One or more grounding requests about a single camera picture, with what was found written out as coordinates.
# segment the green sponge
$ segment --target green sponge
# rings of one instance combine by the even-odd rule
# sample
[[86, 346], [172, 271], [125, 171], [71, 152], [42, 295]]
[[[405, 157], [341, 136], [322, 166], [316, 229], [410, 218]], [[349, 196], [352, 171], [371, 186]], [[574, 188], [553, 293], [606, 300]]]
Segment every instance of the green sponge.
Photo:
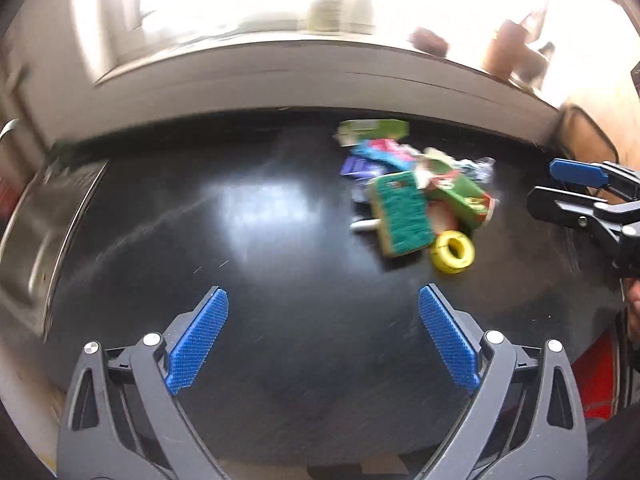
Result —
[[380, 219], [378, 237], [385, 256], [400, 256], [430, 245], [434, 235], [427, 201], [413, 171], [373, 178], [367, 184], [371, 208]]

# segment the red object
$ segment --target red object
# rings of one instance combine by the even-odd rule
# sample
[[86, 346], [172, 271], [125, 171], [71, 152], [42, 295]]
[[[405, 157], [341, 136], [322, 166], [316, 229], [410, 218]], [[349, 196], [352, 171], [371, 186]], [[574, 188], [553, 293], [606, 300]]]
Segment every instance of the red object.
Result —
[[618, 396], [618, 340], [604, 332], [572, 366], [584, 416], [609, 420]]
[[458, 219], [449, 206], [440, 200], [431, 200], [427, 204], [427, 217], [431, 221], [431, 229], [437, 235], [444, 231], [458, 230]]
[[411, 154], [393, 139], [371, 139], [368, 140], [367, 143], [370, 147], [380, 150], [381, 152], [393, 153], [400, 160], [409, 162], [414, 160]]
[[0, 178], [0, 218], [8, 220], [14, 212], [20, 194], [4, 178]]

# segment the blue packaging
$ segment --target blue packaging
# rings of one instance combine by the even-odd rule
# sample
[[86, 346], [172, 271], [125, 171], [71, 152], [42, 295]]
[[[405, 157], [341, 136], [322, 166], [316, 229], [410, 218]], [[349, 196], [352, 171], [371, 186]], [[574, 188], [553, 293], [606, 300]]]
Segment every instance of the blue packaging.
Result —
[[372, 146], [371, 142], [366, 140], [362, 140], [357, 146], [354, 146], [351, 149], [351, 153], [354, 155], [364, 156], [369, 159], [369, 161], [375, 160], [378, 163], [382, 162], [384, 164], [388, 164], [394, 168], [393, 171], [387, 171], [383, 174], [395, 173], [396, 171], [411, 171], [415, 167], [414, 160], [404, 160], [393, 152], [386, 152], [380, 150], [377, 146]]
[[384, 164], [351, 155], [344, 161], [340, 174], [349, 178], [366, 178], [369, 180], [377, 176], [394, 173], [394, 171]]

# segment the black table surface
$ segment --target black table surface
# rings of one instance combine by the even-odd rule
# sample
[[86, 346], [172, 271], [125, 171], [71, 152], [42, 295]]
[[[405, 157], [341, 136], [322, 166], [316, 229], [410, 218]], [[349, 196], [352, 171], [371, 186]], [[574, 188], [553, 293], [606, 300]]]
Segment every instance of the black table surface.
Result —
[[428, 251], [387, 260], [338, 175], [335, 125], [300, 124], [196, 150], [115, 157], [66, 257], [44, 345], [66, 388], [85, 342], [106, 348], [162, 332], [211, 285], [229, 316], [186, 413], [213, 455], [262, 465], [356, 463], [443, 439], [466, 402], [420, 318], [435, 282], [454, 307], [514, 343], [558, 338], [573, 360], [620, 309], [585, 234], [529, 217], [545, 155], [509, 139], [453, 138], [438, 125], [407, 139], [456, 158], [496, 159], [491, 222], [476, 260], [443, 275]]

